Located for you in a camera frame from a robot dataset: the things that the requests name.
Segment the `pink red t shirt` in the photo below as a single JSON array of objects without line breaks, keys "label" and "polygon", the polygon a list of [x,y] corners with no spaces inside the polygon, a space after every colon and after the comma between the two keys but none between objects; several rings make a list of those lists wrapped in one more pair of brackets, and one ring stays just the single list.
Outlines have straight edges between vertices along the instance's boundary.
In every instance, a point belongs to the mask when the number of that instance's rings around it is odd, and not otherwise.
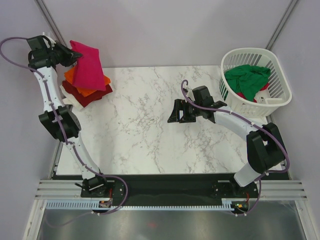
[{"label": "pink red t shirt", "polygon": [[76,60],[72,85],[87,90],[105,91],[104,74],[97,48],[70,40],[73,51],[82,54]]}]

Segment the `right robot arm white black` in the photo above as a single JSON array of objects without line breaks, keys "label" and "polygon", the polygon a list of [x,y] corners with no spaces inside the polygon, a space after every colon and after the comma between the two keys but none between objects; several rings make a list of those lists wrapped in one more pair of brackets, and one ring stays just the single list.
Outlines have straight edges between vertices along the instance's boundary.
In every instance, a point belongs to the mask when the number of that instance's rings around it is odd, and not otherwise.
[{"label": "right robot arm white black", "polygon": [[206,86],[182,88],[183,99],[175,99],[168,123],[194,123],[202,117],[221,125],[246,142],[247,163],[233,176],[229,191],[235,197],[247,191],[247,185],[261,179],[287,160],[280,131],[273,123],[255,123],[232,111],[223,101],[214,101]]}]

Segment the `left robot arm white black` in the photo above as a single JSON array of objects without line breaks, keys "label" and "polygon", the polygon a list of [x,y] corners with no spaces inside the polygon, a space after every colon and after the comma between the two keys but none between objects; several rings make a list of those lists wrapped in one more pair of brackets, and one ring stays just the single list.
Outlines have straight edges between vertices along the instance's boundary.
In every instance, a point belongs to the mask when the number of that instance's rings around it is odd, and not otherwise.
[{"label": "left robot arm white black", "polygon": [[83,143],[78,118],[64,105],[59,96],[56,66],[69,67],[82,54],[45,35],[31,37],[26,41],[30,47],[28,67],[39,83],[43,99],[43,114],[38,117],[41,124],[54,139],[69,149],[78,162],[83,178],[80,187],[86,191],[93,191],[99,197],[106,196],[110,191],[110,185]]}]

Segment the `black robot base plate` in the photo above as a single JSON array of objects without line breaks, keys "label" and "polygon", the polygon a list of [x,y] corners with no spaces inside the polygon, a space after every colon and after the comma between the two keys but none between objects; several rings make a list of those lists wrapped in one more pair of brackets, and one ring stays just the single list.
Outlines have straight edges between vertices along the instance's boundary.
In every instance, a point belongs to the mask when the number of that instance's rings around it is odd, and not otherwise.
[{"label": "black robot base plate", "polygon": [[117,206],[128,204],[218,204],[223,199],[253,199],[257,185],[239,187],[232,173],[127,174],[105,177],[106,184],[88,191],[83,198],[107,198]]}]

